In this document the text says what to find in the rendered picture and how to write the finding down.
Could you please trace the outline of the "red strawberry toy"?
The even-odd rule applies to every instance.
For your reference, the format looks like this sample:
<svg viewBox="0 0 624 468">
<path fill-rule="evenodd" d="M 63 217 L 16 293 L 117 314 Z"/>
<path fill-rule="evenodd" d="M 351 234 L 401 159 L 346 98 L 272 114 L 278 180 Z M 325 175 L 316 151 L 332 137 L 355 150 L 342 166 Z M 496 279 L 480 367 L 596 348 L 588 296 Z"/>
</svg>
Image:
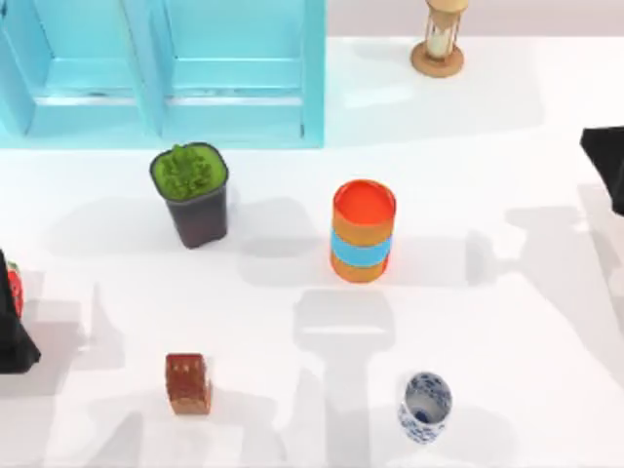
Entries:
<svg viewBox="0 0 624 468">
<path fill-rule="evenodd" d="M 24 294 L 23 294 L 23 284 L 20 274 L 19 266 L 13 262 L 7 261 L 7 271 L 9 284 L 12 291 L 12 296 L 14 300 L 14 305 L 16 307 L 17 315 L 19 318 L 22 317 L 23 307 L 24 307 Z"/>
</svg>

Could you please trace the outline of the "blue and white cup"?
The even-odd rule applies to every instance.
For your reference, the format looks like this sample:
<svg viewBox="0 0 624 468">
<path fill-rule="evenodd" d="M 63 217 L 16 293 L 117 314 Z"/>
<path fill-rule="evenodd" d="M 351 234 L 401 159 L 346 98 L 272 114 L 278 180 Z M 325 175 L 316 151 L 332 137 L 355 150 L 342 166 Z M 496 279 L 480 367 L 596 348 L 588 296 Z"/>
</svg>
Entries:
<svg viewBox="0 0 624 468">
<path fill-rule="evenodd" d="M 414 442 L 431 444 L 445 430 L 452 403 L 443 378 L 430 371 L 416 373 L 409 379 L 399 405 L 399 422 Z"/>
</svg>

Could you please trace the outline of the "brown wooden block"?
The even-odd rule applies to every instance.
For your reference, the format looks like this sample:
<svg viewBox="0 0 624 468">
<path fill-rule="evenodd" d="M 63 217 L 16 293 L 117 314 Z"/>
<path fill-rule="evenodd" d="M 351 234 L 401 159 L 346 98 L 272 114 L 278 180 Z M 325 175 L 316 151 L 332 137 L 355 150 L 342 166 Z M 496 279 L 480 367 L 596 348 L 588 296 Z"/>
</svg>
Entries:
<svg viewBox="0 0 624 468">
<path fill-rule="evenodd" d="M 170 353 L 165 358 L 167 395 L 176 415 L 208 415 L 212 382 L 200 353 Z"/>
</svg>

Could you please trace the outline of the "orange can with blue band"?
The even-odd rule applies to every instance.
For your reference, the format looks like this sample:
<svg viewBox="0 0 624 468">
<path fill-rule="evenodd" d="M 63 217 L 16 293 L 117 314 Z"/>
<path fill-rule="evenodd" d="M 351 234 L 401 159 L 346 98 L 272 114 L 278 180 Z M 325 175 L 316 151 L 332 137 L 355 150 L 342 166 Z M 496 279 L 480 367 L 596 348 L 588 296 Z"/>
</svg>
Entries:
<svg viewBox="0 0 624 468">
<path fill-rule="evenodd" d="M 370 283 L 386 270 L 392 247 L 396 198 L 384 184 L 354 179 L 332 199 L 331 266 L 350 283 Z"/>
</svg>

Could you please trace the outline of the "light blue rack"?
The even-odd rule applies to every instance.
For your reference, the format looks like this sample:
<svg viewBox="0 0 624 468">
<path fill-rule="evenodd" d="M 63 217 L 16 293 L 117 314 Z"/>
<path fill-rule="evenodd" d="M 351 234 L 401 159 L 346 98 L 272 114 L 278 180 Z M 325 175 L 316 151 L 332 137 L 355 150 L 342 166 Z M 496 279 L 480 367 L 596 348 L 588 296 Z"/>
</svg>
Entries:
<svg viewBox="0 0 624 468">
<path fill-rule="evenodd" d="M 326 0 L 0 0 L 0 148 L 319 147 Z"/>
</svg>

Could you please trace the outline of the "green plant in dark pot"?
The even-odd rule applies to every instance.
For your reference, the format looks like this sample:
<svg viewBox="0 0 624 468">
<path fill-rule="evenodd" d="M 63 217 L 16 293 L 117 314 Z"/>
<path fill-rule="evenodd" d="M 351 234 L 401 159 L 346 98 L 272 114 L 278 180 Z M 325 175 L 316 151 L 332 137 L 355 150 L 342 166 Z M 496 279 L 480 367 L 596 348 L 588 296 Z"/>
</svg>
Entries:
<svg viewBox="0 0 624 468">
<path fill-rule="evenodd" d="M 186 248 L 225 237 L 229 170 L 214 146 L 176 144 L 152 160 L 149 173 Z"/>
</svg>

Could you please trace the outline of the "wooden hourglass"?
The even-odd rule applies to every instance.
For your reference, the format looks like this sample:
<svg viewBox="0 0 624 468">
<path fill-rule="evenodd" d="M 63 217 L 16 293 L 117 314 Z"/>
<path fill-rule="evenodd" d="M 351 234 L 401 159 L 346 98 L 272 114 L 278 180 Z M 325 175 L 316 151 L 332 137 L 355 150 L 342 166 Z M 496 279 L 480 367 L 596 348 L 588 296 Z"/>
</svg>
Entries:
<svg viewBox="0 0 624 468">
<path fill-rule="evenodd" d="M 432 78 L 447 78 L 457 74 L 464 56 L 456 45 L 461 16 L 468 0 L 426 0 L 429 14 L 425 38 L 411 51 L 412 67 Z"/>
</svg>

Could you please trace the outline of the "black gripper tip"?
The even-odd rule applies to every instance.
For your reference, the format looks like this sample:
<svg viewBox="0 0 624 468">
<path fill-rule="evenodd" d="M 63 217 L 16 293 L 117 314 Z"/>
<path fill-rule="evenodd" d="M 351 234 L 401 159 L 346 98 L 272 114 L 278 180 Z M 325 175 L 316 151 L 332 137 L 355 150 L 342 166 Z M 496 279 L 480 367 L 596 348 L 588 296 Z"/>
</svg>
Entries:
<svg viewBox="0 0 624 468">
<path fill-rule="evenodd" d="M 0 374 L 20 374 L 40 361 L 41 352 L 17 315 L 7 261 L 0 249 Z"/>
<path fill-rule="evenodd" d="M 624 126 L 585 128 L 580 145 L 604 183 L 611 209 L 624 216 Z"/>
</svg>

